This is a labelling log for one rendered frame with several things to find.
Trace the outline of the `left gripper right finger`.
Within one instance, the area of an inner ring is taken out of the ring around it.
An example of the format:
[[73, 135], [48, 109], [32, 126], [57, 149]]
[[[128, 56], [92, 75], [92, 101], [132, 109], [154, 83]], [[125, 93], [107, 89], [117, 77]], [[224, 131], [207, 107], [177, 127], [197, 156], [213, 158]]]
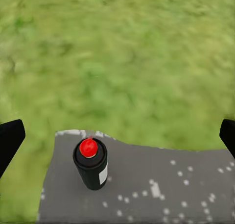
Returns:
[[235, 158], [235, 121], [224, 119], [219, 136]]

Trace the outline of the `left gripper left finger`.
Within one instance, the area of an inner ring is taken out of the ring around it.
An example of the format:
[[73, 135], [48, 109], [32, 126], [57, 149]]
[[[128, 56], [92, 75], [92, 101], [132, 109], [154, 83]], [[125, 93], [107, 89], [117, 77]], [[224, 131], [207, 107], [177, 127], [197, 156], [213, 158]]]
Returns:
[[0, 178], [25, 139], [21, 119], [0, 124]]

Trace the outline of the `insectifuge atomizer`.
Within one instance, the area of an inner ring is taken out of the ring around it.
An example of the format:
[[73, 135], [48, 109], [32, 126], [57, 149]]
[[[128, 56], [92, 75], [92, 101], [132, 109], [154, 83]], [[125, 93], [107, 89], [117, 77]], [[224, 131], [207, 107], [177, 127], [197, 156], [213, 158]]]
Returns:
[[[100, 140], [94, 138], [96, 130], [87, 129], [87, 139], [79, 142], [74, 149], [73, 160], [86, 187], [92, 190], [101, 189], [106, 184], [108, 153]], [[98, 149], [98, 151], [97, 151]], [[86, 158], [81, 155], [92, 156]]]

